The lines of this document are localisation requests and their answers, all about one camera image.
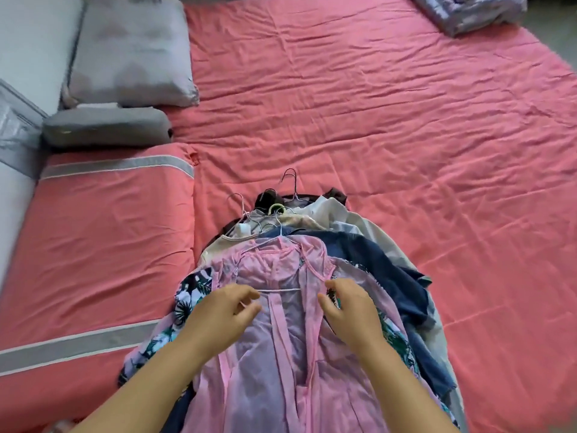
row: clothing pile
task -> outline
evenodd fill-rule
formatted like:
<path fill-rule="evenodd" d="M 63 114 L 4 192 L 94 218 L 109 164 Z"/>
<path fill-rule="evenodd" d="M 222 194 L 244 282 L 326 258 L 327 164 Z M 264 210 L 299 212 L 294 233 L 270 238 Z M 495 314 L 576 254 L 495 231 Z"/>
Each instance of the clothing pile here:
<path fill-rule="evenodd" d="M 519 23 L 527 0 L 413 0 L 446 35 L 471 32 L 489 24 Z"/>
<path fill-rule="evenodd" d="M 268 189 L 255 209 L 225 226 L 198 269 L 180 284 L 172 312 L 126 357 L 122 386 L 174 340 L 194 306 L 230 283 L 261 292 L 263 310 L 241 339 L 210 360 L 173 407 L 163 433 L 386 431 L 378 400 L 355 356 L 317 302 L 328 279 L 351 278 L 379 312 L 383 335 L 432 399 L 466 431 L 462 400 L 429 277 L 378 226 L 322 196 Z"/>

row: left hand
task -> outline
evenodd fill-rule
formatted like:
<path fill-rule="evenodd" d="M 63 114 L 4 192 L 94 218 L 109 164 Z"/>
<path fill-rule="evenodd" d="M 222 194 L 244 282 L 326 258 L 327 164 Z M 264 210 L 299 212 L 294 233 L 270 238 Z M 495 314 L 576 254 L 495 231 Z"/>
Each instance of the left hand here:
<path fill-rule="evenodd" d="M 255 301 L 258 298 L 260 293 L 244 284 L 228 284 L 214 290 L 194 307 L 173 343 L 194 352 L 202 364 L 206 363 L 245 332 L 263 308 Z"/>

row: mattress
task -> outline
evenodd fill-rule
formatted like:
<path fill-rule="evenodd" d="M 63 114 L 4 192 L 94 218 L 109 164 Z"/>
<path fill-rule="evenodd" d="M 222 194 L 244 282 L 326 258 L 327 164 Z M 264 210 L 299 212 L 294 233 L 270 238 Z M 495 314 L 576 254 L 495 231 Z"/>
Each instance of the mattress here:
<path fill-rule="evenodd" d="M 0 296 L 0 430 L 88 415 L 193 268 L 185 144 L 51 157 Z"/>
<path fill-rule="evenodd" d="M 425 274 L 472 433 L 577 415 L 577 77 L 534 36 L 438 32 L 409 0 L 187 9 L 196 258 L 240 199 L 331 187 Z"/>

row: folded blanket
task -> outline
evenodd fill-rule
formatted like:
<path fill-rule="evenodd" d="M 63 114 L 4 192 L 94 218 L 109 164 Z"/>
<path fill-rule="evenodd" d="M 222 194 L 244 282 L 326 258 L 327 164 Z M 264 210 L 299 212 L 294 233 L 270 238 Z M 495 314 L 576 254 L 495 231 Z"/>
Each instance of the folded blanket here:
<path fill-rule="evenodd" d="M 527 0 L 414 0 L 451 37 L 493 23 L 518 23 Z"/>

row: gray pillow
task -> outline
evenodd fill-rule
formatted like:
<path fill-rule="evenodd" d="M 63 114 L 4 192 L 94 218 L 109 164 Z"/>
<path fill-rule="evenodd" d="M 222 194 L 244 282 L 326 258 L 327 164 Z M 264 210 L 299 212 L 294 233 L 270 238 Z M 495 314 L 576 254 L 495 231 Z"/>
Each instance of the gray pillow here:
<path fill-rule="evenodd" d="M 170 143 L 172 129 L 166 114 L 155 108 L 76 108 L 44 120 L 42 135 L 59 149 L 150 147 Z"/>
<path fill-rule="evenodd" d="M 63 99 L 121 106 L 198 105 L 179 0 L 90 0 Z"/>

